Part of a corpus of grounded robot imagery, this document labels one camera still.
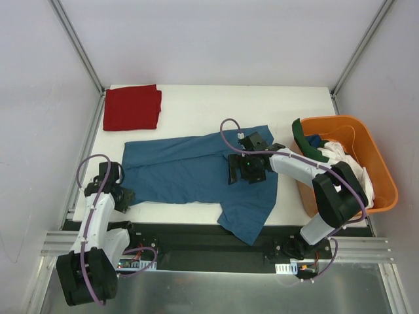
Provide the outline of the teal blue t shirt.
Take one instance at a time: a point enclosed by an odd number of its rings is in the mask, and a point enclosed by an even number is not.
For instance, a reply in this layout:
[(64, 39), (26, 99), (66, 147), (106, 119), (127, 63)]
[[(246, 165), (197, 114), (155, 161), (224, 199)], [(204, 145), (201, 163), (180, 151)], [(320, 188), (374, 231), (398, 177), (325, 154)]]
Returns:
[(234, 130), (205, 136), (152, 141), (131, 141), (124, 145), (123, 187), (132, 190), (133, 205), (155, 203), (218, 203), (218, 223), (247, 245), (253, 245), (276, 204), (278, 174), (268, 172), (266, 180), (229, 184), (230, 142), (238, 147)]

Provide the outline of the white t shirt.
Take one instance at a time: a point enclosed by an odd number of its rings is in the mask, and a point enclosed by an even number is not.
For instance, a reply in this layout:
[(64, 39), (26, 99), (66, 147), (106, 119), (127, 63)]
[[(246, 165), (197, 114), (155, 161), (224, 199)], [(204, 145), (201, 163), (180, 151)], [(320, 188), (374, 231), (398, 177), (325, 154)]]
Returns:
[(368, 204), (366, 209), (370, 209), (374, 206), (374, 188), (372, 180), (367, 172), (366, 167), (361, 167), (360, 164), (349, 154), (346, 154), (344, 147), (336, 141), (326, 141), (322, 147), (319, 147), (318, 150), (321, 152), (322, 156), (329, 159), (331, 164), (336, 164), (337, 162), (346, 162), (354, 172), (355, 177), (359, 181), (363, 191), (367, 197)]

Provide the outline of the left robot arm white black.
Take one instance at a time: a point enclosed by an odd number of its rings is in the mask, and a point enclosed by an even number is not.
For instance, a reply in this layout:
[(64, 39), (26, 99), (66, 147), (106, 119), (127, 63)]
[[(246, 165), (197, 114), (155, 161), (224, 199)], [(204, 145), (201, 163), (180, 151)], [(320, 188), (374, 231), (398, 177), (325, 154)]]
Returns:
[(121, 186), (124, 170), (117, 162), (102, 162), (84, 189), (86, 211), (74, 244), (60, 255), (56, 269), (69, 306), (104, 305), (117, 293), (117, 265), (122, 254), (137, 250), (138, 238), (129, 221), (110, 222), (114, 211), (125, 213), (134, 192)]

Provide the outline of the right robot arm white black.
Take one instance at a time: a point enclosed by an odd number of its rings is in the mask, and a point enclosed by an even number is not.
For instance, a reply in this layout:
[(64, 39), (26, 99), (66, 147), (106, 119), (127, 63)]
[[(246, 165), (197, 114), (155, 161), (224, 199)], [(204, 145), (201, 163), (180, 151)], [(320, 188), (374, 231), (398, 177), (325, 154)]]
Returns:
[(299, 232), (281, 245), (282, 253), (296, 260), (310, 258), (325, 237), (341, 229), (358, 213), (364, 213), (368, 198), (346, 162), (319, 162), (294, 153), (283, 145), (268, 145), (254, 132), (238, 132), (234, 154), (228, 156), (229, 184), (239, 179), (261, 183), (269, 172), (284, 174), (314, 192), (318, 212)]

